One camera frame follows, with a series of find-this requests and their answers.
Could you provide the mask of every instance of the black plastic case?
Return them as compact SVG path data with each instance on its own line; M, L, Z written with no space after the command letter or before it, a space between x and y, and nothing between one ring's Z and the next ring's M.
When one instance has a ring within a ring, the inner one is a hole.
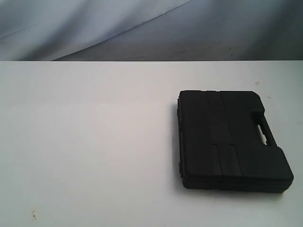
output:
M251 91L181 91L177 112L183 185L284 192L294 175L264 111L260 97Z

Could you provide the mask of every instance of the white table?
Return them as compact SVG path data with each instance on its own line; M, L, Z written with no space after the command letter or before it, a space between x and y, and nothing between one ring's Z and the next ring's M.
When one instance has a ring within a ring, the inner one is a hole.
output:
M0 226L302 226L302 73L303 61L0 62ZM257 92L292 186L185 189L185 89Z

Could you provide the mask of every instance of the black case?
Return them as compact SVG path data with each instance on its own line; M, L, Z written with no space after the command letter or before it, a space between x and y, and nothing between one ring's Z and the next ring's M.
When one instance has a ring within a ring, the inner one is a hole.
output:
M284 192L294 176L251 91L181 91L180 174L193 189ZM267 145L259 137L258 125Z

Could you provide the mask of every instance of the white tabletop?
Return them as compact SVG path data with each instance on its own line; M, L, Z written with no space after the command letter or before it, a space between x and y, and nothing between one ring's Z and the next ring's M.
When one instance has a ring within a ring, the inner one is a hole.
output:
M302 226L302 73L303 61L0 62L0 226ZM257 92L291 187L185 189L186 89Z

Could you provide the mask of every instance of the tool case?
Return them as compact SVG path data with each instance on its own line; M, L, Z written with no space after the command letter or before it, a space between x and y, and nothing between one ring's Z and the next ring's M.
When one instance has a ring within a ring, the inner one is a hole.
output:
M264 111L252 91L181 91L177 112L183 185L284 192L294 176Z

